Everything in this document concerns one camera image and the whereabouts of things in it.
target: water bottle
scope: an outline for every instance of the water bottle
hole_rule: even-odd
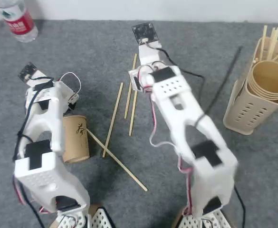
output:
[[[27,43],[38,36],[38,29],[23,0],[0,0],[0,14],[18,41]]]

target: black wire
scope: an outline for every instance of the black wire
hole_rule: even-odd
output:
[[[213,222],[212,222],[210,219],[208,219],[208,218],[202,218],[201,220],[209,221],[209,222],[211,223],[211,228],[213,228]]]
[[[166,57],[168,58],[168,60],[169,60],[173,65],[177,66],[182,72],[187,73],[187,74],[189,74],[189,75],[193,75],[193,76],[199,77],[199,78],[202,79],[202,84],[201,84],[201,86],[200,86],[199,93],[198,93],[198,102],[199,102],[199,104],[200,104],[200,103],[201,103],[202,90],[203,90],[203,87],[204,87],[204,84],[205,84],[205,76],[199,75],[199,74],[197,74],[197,73],[194,73],[194,72],[191,72],[191,71],[188,71],[188,70],[184,70],[184,69],[182,69],[181,67],[179,67],[178,64],[176,64],[176,63],[171,59],[171,57],[169,56],[169,54],[167,53],[167,51],[164,50],[163,48],[151,47],[148,43],[145,43],[145,44],[146,44],[149,48],[151,48],[151,49],[155,49],[155,50],[158,50],[158,51],[163,52],[163,53],[166,55]]]
[[[236,195],[237,195],[237,197],[238,197],[238,199],[239,199],[239,201],[240,201],[240,204],[241,204],[241,206],[242,206],[242,210],[243,210],[243,215],[242,215],[242,228],[244,228],[244,227],[245,227],[245,220],[246,220],[246,208],[245,208],[245,205],[244,205],[244,203],[243,203],[243,200],[242,200],[242,198],[241,198],[241,196],[240,196],[240,194],[239,194],[239,192],[238,192],[238,189],[236,188],[236,185],[234,185],[234,190],[235,190]]]
[[[25,135],[25,134],[20,134],[20,137],[25,137],[25,138],[28,139],[30,142],[33,142],[33,140],[32,140],[29,136],[27,136],[27,135]]]
[[[38,222],[39,222],[39,225],[41,228],[45,228],[42,220],[40,219],[39,215],[38,215],[38,212],[35,210],[35,208],[32,206],[32,204],[30,203],[30,200],[28,199],[27,195],[26,195],[26,192],[24,190],[24,187],[21,183],[19,183],[19,187],[20,187],[20,191],[21,191],[21,194],[23,195],[24,197],[24,200],[26,201],[26,203],[29,205],[29,207],[31,208],[32,212],[34,213],[35,217],[37,218]]]
[[[35,81],[35,80],[40,80],[40,79],[53,79],[53,78],[52,78],[52,77],[43,76],[43,77],[37,77],[37,78],[31,78],[31,77],[30,77],[29,79]]]
[[[238,57],[239,57],[239,55],[240,55],[241,50],[242,50],[242,46],[239,46],[238,49],[237,49],[237,51],[236,51],[236,53],[235,53],[235,55],[234,55],[234,58],[233,58],[232,62],[230,63],[230,66],[229,66],[229,68],[228,68],[228,71],[226,72],[226,75],[225,75],[225,77],[224,77],[223,82],[222,82],[221,85],[219,86],[219,88],[218,88],[218,90],[217,90],[217,92],[216,92],[216,94],[215,94],[213,100],[211,101],[209,107],[206,109],[206,111],[204,112],[204,114],[202,114],[202,115],[198,118],[198,120],[196,121],[194,127],[197,127],[199,121],[200,121],[204,116],[206,116],[206,115],[208,115],[208,114],[210,113],[211,108],[213,108],[214,104],[216,103],[216,101],[217,101],[217,99],[218,99],[218,97],[219,97],[219,95],[220,95],[221,90],[223,89],[224,85],[226,84],[226,82],[228,81],[228,79],[229,79],[229,77],[230,77],[230,74],[231,74],[231,72],[232,72],[232,70],[233,70],[233,68],[234,68],[234,66],[235,66],[235,64],[236,64],[236,62],[237,62],[237,60],[238,60]]]
[[[17,159],[17,154],[18,154],[18,150],[19,150],[19,143],[20,143],[20,140],[21,140],[21,138],[22,138],[22,135],[23,135],[25,126],[26,126],[26,124],[27,124],[27,121],[28,121],[28,119],[29,119],[30,111],[31,111],[32,105],[33,105],[33,103],[34,103],[34,100],[35,100],[35,98],[38,96],[38,94],[39,94],[49,83],[52,83],[53,80],[54,80],[54,78],[51,78],[51,77],[47,77],[47,78],[50,78],[50,80],[49,80],[47,83],[45,83],[45,84],[43,85],[43,87],[42,87],[40,90],[36,91],[36,93],[35,93],[34,96],[32,97],[32,99],[31,99],[31,101],[30,101],[30,104],[29,104],[29,106],[28,106],[28,111],[27,111],[27,115],[26,115],[26,117],[25,117],[25,120],[24,120],[24,122],[23,122],[23,124],[22,124],[22,126],[21,126],[21,128],[20,128],[20,130],[19,130],[19,132],[17,133],[17,136],[18,136],[18,137],[17,137],[15,149],[14,149],[14,155],[13,155],[13,158],[12,158],[13,162]]]

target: paper cup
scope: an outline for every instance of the paper cup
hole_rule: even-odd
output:
[[[250,80],[248,80],[248,86],[250,87],[250,89],[252,91],[254,91],[255,95],[258,95],[261,98],[264,98],[264,99],[267,99],[267,100],[278,100],[278,95],[269,95],[267,93],[264,93],[263,91],[259,90],[259,88],[257,88],[255,86],[255,84],[252,83]]]
[[[249,82],[257,91],[278,97],[278,62],[258,62],[249,73]]]
[[[65,127],[65,153],[63,161],[75,163],[89,158],[86,117],[72,115],[63,118]]]

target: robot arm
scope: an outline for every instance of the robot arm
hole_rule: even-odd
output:
[[[198,122],[197,129],[208,140],[194,147],[187,144],[185,127],[194,126],[204,112],[177,66],[153,64],[161,58],[159,51],[152,48],[161,45],[156,35],[151,36],[155,31],[150,23],[135,26],[133,30],[139,43],[141,61],[141,66],[129,71],[133,89],[143,92],[147,88],[151,90],[151,99],[170,129],[175,152],[193,167],[192,214],[200,218],[228,204],[234,186],[237,159],[207,115]]]
[[[29,78],[44,77],[37,69],[29,73]],[[85,225],[90,206],[90,197],[80,181],[67,171],[59,158],[64,153],[63,113],[69,104],[74,104],[78,95],[62,81],[48,85],[41,80],[28,80],[32,86],[27,90],[26,111],[34,94],[40,93],[34,100],[23,134],[33,140],[22,137],[19,153],[15,161],[15,177],[31,192],[32,197],[47,211],[57,212],[59,216],[69,215],[75,218],[77,228]],[[51,132],[51,141],[37,141],[45,131]]]

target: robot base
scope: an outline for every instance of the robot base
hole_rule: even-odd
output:
[[[105,208],[99,207],[96,213],[91,218],[88,214],[89,219],[85,219],[82,213],[74,213],[68,215],[61,215],[56,218],[58,226],[56,228],[115,228],[112,220],[107,214]]]
[[[173,228],[233,228],[224,217],[221,210],[210,213],[207,216],[204,216],[203,219],[209,219],[212,222],[212,226],[208,220],[197,220],[193,216],[181,216],[177,225]]]

